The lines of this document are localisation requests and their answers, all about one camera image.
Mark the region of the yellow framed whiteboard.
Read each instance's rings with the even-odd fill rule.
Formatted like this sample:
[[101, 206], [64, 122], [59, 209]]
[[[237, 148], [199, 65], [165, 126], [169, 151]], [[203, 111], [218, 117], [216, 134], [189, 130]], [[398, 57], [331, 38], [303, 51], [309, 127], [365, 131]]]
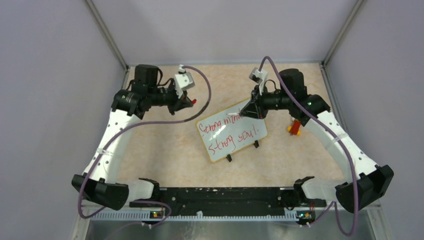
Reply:
[[254, 141], [268, 135], [265, 120], [241, 116], [230, 116], [227, 113], [239, 113], [249, 99], [239, 101], [221, 111], [199, 120], [196, 128], [212, 163], [233, 155]]

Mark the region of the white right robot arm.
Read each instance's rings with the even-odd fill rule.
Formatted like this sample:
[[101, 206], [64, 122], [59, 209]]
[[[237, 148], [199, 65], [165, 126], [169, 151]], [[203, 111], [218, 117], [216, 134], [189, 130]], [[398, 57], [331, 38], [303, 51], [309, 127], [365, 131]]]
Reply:
[[249, 78], [257, 85], [239, 115], [264, 119], [270, 110], [287, 110], [321, 142], [345, 178], [343, 183], [313, 176], [298, 179], [294, 184], [298, 188], [293, 192], [294, 202], [307, 206], [315, 199], [326, 200], [354, 213], [383, 197], [394, 177], [392, 168], [378, 165], [358, 147], [340, 126], [324, 99], [307, 92], [301, 71], [289, 68], [278, 75], [282, 79], [281, 88], [269, 92], [265, 87], [267, 71], [252, 70]]

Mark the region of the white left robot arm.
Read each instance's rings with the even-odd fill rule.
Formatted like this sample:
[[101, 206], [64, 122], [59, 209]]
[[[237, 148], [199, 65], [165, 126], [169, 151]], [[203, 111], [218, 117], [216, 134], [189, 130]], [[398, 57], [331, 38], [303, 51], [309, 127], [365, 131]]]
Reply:
[[177, 73], [161, 84], [163, 71], [158, 66], [139, 64], [127, 88], [113, 97], [109, 119], [102, 139], [89, 165], [83, 173], [72, 177], [71, 185], [78, 191], [77, 207], [82, 218], [84, 200], [98, 204], [103, 209], [120, 210], [125, 203], [141, 199], [147, 206], [160, 202], [160, 193], [154, 183], [144, 179], [133, 182], [117, 181], [121, 162], [131, 135], [136, 127], [168, 124], [165, 120], [144, 121], [152, 107], [167, 107], [174, 115], [191, 108], [195, 100], [188, 97], [188, 89], [195, 86], [189, 66], [181, 64]]

